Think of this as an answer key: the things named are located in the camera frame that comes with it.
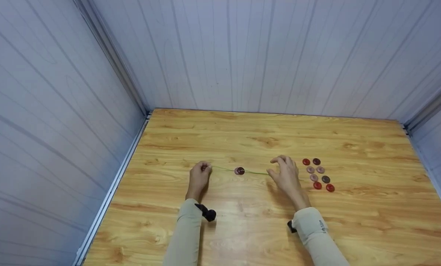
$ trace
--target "brown button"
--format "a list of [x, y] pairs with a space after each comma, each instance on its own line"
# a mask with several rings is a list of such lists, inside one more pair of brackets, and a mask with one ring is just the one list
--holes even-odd
[[327, 184], [325, 186], [325, 189], [327, 189], [328, 192], [334, 192], [335, 191], [335, 187], [332, 184]]
[[313, 186], [314, 186], [315, 189], [321, 189], [322, 188], [322, 184], [319, 183], [319, 182], [314, 182]]
[[317, 172], [319, 172], [320, 174], [325, 173], [325, 169], [324, 169], [324, 167], [322, 167], [322, 166], [318, 166], [318, 167], [316, 168], [316, 170], [317, 170]]
[[243, 175], [245, 173], [245, 169], [243, 167], [237, 167], [235, 168], [234, 173], [236, 175]]
[[312, 174], [312, 173], [314, 173], [314, 167], [312, 167], [312, 166], [308, 166], [308, 167], [306, 167], [306, 171], [308, 172], [308, 173], [310, 173], [310, 174]]
[[328, 177], [326, 175], [324, 175], [321, 179], [322, 179], [322, 182], [324, 182], [325, 184], [330, 183], [330, 177]]
[[309, 176], [310, 180], [312, 180], [313, 182], [316, 182], [317, 180], [319, 180], [319, 177], [316, 174], [311, 174]]

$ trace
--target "beige sleeve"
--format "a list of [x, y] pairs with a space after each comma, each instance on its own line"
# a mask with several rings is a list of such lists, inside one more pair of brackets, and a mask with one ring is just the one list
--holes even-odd
[[178, 222], [164, 255], [163, 266], [197, 266], [202, 212], [187, 199], [179, 210]]
[[316, 208], [309, 207], [294, 214], [293, 227], [296, 228], [315, 266], [349, 265], [342, 252], [329, 235], [329, 228]]

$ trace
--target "metal frame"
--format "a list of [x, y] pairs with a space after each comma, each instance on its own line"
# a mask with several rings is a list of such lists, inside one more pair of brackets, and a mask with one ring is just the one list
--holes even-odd
[[115, 195], [115, 191], [117, 190], [117, 187], [119, 186], [120, 180], [122, 179], [123, 174], [125, 173], [125, 170], [127, 169], [127, 166], [130, 162], [131, 157], [133, 156], [133, 153], [135, 152], [136, 146], [138, 145], [138, 142], [140, 141], [141, 135], [143, 134], [143, 131], [146, 128], [146, 124], [148, 124], [149, 121], [148, 116], [145, 119], [145, 122], [141, 126], [138, 134], [136, 135], [135, 139], [133, 140], [129, 151], [127, 152], [127, 155], [125, 155], [125, 158], [122, 161], [122, 164], [120, 165], [119, 171], [117, 172], [117, 175], [115, 176], [115, 179], [112, 182], [112, 185], [109, 188], [109, 191], [107, 192], [107, 195], [105, 196], [102, 205], [99, 209], [99, 212], [97, 212], [97, 215], [95, 216], [94, 222], [92, 222], [92, 225], [89, 229], [89, 232], [85, 236], [84, 242], [82, 243], [81, 247], [77, 250], [76, 258], [73, 262], [73, 266], [80, 266], [84, 262], [85, 255], [87, 254], [87, 251], [89, 250], [90, 245], [92, 244], [92, 240], [95, 237], [95, 234], [97, 233], [97, 229], [99, 229], [99, 226], [102, 222], [102, 219], [104, 218], [105, 213], [107, 212], [107, 209], [109, 207], [110, 201], [112, 200], [113, 196]]
[[136, 90], [130, 74], [127, 71], [127, 66], [117, 52], [116, 46], [113, 44], [112, 39], [108, 34], [108, 29], [105, 27], [94, 3], [92, 0], [73, 0], [73, 2], [80, 10], [82, 17], [91, 29], [92, 34], [99, 43], [101, 49], [104, 51], [105, 56], [107, 56], [113, 70], [119, 77], [120, 82], [130, 98], [140, 108], [143, 116], [147, 116], [149, 113], [147, 109], [148, 105]]
[[409, 121], [404, 123], [405, 130], [409, 135], [418, 130], [425, 124], [432, 116], [441, 110], [441, 92], [435, 96], [426, 106], [424, 106], [417, 114], [415, 114]]

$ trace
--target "tabletop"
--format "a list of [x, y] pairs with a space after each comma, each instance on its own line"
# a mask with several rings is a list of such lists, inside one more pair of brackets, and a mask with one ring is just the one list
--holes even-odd
[[[199, 160], [219, 167], [202, 200], [217, 219], [203, 219], [199, 265], [312, 265], [273, 180], [233, 171], [266, 173], [280, 154], [351, 265], [441, 265], [441, 201], [397, 121], [156, 109], [84, 266], [161, 265]], [[321, 160], [334, 192], [313, 188], [304, 158]]]

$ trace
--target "green thread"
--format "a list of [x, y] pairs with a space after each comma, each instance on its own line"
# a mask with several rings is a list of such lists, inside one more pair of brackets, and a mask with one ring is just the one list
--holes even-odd
[[[220, 167], [220, 166], [217, 166], [217, 165], [213, 165], [212, 167], [216, 167], [216, 168], [219, 168], [219, 169], [222, 169], [222, 170], [225, 170], [225, 171], [232, 171], [232, 172], [234, 171], [234, 170], [223, 168], [223, 167]], [[253, 172], [253, 171], [249, 171], [249, 170], [245, 170], [245, 173], [256, 174], [256, 175], [268, 175], [267, 173], [258, 173], [258, 172]]]

